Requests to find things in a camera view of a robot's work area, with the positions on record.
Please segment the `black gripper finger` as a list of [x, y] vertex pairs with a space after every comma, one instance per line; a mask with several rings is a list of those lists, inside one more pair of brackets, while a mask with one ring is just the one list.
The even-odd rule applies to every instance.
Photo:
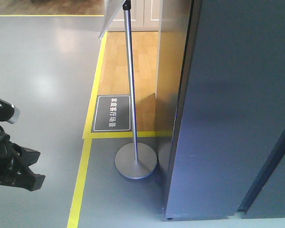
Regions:
[[13, 154], [13, 170], [29, 170], [29, 167], [38, 161], [40, 152], [19, 146], [15, 143], [12, 143], [11, 146]]
[[30, 166], [35, 163], [37, 163], [37, 160], [29, 163], [24, 162], [19, 165], [16, 171], [16, 187], [29, 191], [41, 189], [46, 176], [36, 174], [30, 169]]

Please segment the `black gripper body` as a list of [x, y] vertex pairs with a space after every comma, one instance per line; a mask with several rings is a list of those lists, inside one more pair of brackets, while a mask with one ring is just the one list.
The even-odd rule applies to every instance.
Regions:
[[[0, 122], [14, 124], [20, 116], [20, 110], [14, 105], [0, 99]], [[21, 173], [14, 169], [19, 164], [17, 153], [12, 147], [10, 136], [0, 126], [0, 185], [20, 186]]]

